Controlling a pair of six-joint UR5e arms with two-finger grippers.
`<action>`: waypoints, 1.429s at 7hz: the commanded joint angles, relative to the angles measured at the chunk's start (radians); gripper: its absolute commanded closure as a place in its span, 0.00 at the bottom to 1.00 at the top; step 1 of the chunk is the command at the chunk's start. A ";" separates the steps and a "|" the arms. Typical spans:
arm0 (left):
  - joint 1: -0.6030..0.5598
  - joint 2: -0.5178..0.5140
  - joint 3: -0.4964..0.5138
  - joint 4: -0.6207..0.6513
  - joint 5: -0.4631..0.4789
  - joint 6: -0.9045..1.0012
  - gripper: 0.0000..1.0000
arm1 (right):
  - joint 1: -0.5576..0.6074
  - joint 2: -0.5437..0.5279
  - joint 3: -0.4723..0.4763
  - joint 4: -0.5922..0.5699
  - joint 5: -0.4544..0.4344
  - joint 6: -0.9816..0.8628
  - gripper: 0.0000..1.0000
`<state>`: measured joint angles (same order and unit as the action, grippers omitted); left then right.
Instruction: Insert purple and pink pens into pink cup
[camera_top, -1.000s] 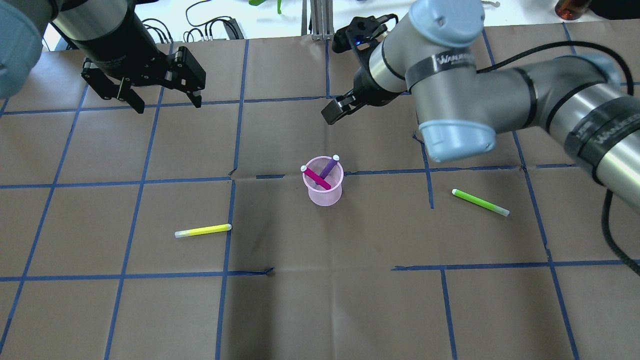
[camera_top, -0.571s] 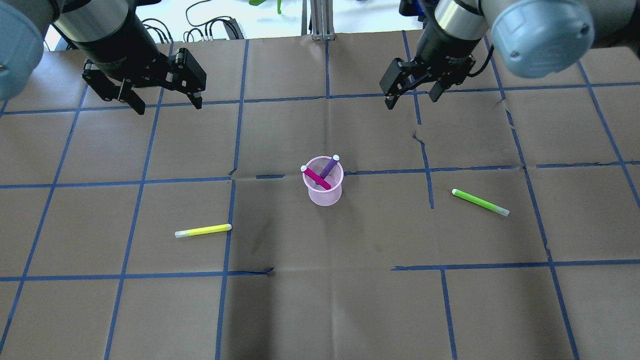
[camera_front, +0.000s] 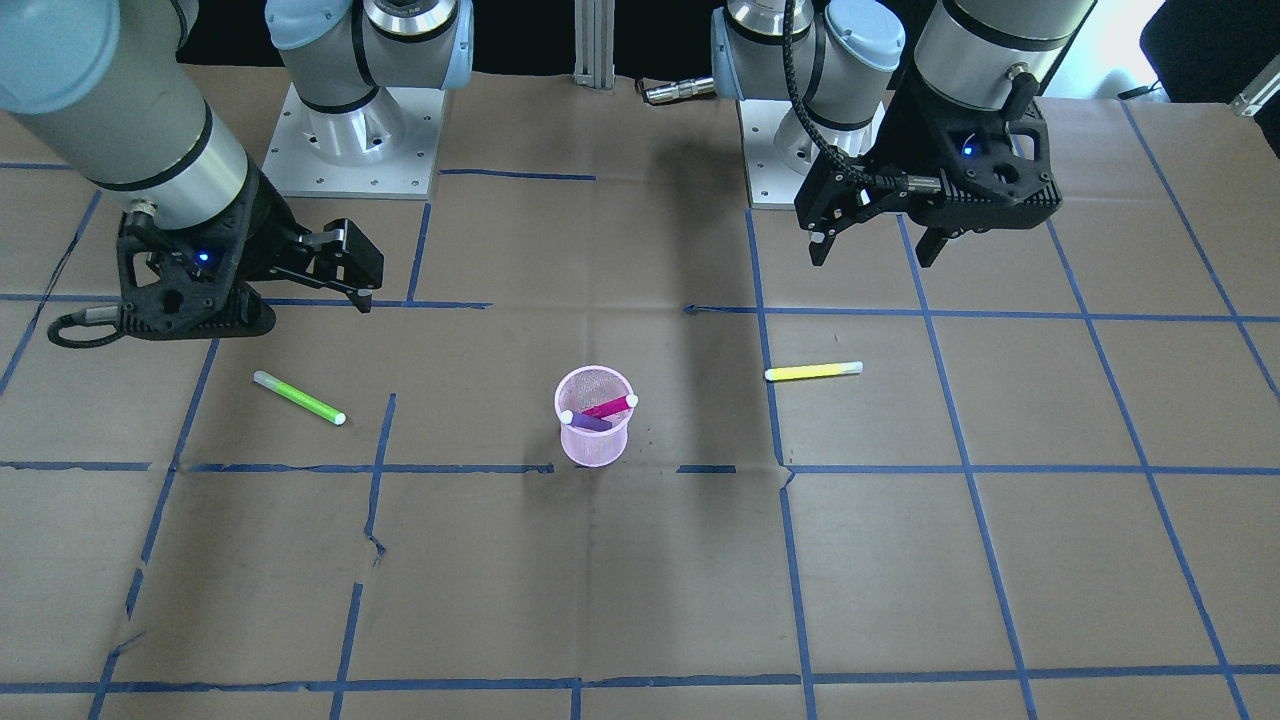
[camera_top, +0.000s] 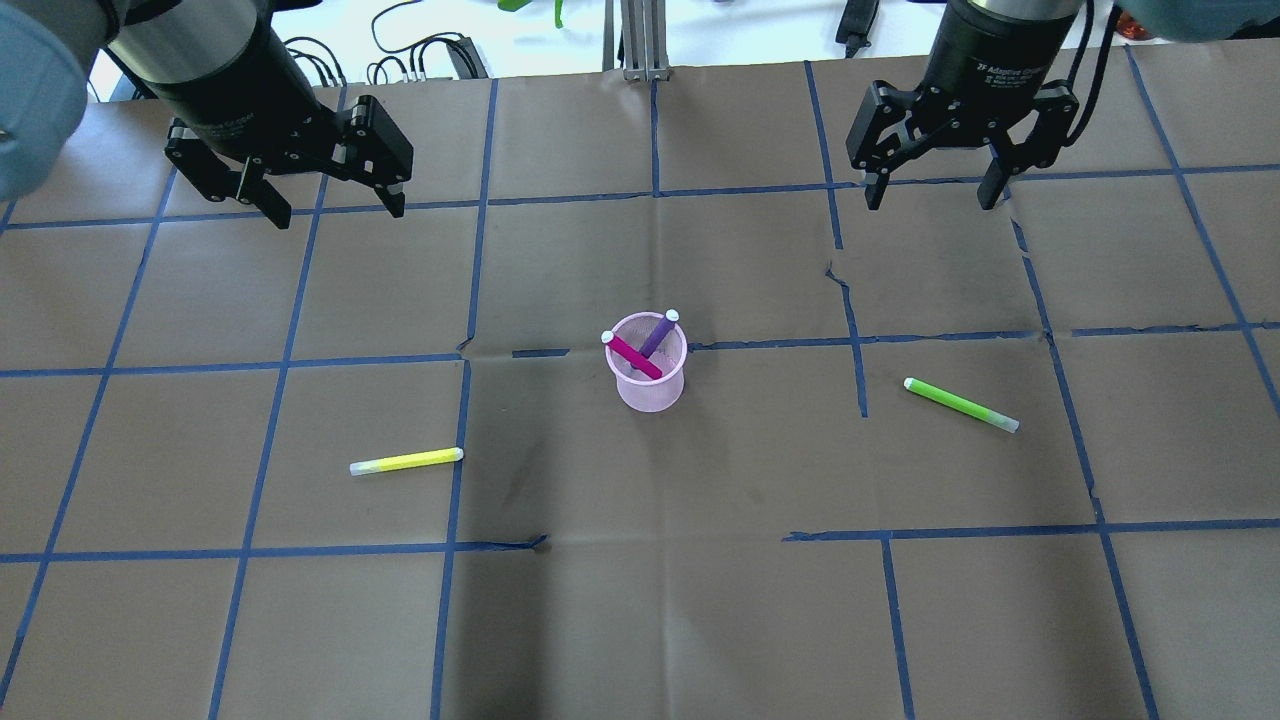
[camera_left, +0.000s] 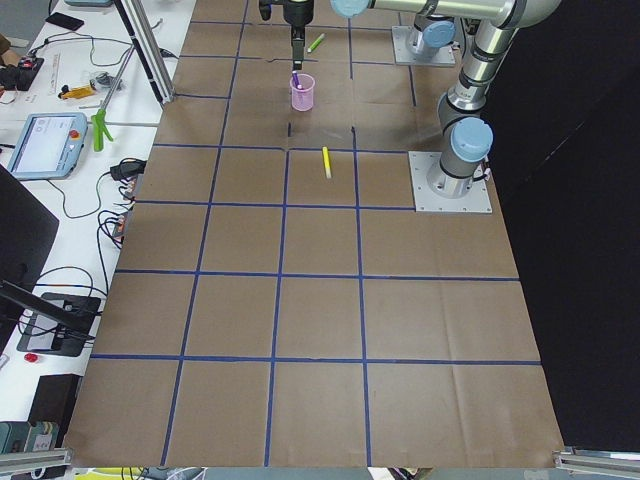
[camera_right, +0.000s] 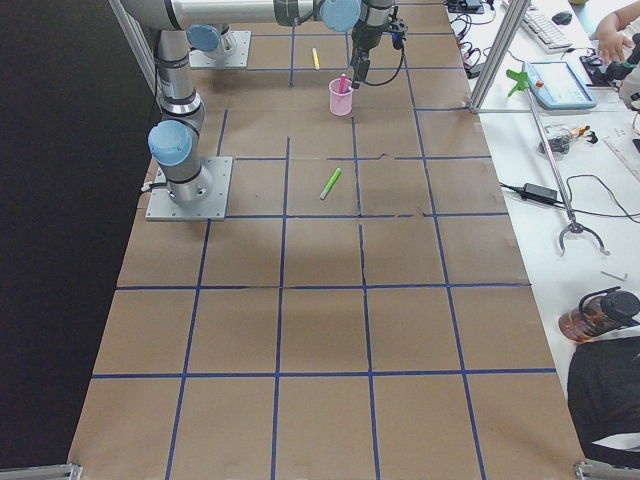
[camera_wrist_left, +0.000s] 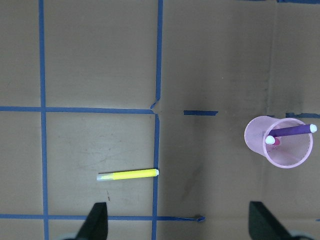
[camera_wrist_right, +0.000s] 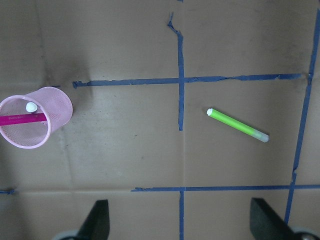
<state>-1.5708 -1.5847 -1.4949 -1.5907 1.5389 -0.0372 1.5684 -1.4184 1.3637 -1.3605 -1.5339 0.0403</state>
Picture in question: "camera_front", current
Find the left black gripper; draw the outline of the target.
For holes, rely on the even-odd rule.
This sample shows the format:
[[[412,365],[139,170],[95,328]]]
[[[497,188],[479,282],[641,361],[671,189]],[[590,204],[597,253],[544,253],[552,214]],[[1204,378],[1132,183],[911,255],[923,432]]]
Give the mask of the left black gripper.
[[[915,258],[932,268],[957,231],[1030,229],[1061,208],[1047,123],[1034,102],[1039,82],[1019,65],[998,78],[1007,88],[996,108],[973,109],[911,67],[890,101],[868,172],[932,177],[942,186],[937,193],[886,191],[841,149],[814,156],[794,200],[813,266],[826,263],[838,233],[881,213],[905,211],[927,227]]]

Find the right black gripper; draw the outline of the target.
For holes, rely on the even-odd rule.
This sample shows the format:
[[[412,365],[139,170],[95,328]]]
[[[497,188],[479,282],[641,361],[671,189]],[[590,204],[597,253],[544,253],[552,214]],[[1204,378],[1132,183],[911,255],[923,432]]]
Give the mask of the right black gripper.
[[[362,314],[383,287],[385,259],[349,219],[301,234],[261,169],[211,219],[163,229],[145,211],[125,211],[116,234],[120,302],[116,328],[140,340],[215,340],[266,334],[275,313],[250,284],[273,279],[333,290]]]

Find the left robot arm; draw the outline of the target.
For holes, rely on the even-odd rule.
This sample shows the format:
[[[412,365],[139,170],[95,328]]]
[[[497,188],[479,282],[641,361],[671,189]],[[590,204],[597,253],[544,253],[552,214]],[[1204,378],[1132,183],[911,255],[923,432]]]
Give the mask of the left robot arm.
[[[1037,99],[1091,1],[937,1],[915,40],[879,1],[726,1],[710,20],[716,92],[788,104],[808,141],[794,200],[826,263],[836,237],[886,213],[951,240],[1028,231],[1062,193]]]

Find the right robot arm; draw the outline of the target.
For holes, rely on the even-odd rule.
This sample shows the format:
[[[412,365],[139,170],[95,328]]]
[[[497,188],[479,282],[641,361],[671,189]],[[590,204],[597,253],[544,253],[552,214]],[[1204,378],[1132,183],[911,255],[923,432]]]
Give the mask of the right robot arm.
[[[301,225],[285,195],[424,196],[443,100],[474,67],[471,1],[269,1],[269,38],[297,104],[278,131],[298,152],[260,167],[177,54],[197,1],[5,1],[3,110],[123,214],[119,299],[59,316],[49,340],[266,334],[259,282],[343,295],[369,313],[384,256],[347,218]],[[285,184],[285,192],[279,190]]]

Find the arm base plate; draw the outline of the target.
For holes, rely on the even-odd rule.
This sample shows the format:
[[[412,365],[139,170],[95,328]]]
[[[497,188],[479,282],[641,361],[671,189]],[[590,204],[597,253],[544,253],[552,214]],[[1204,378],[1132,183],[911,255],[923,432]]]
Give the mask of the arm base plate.
[[[737,111],[749,206],[792,210],[817,146],[786,101],[744,100]]]
[[[364,108],[328,114],[289,87],[262,161],[287,197],[426,201],[449,92],[380,88]]]

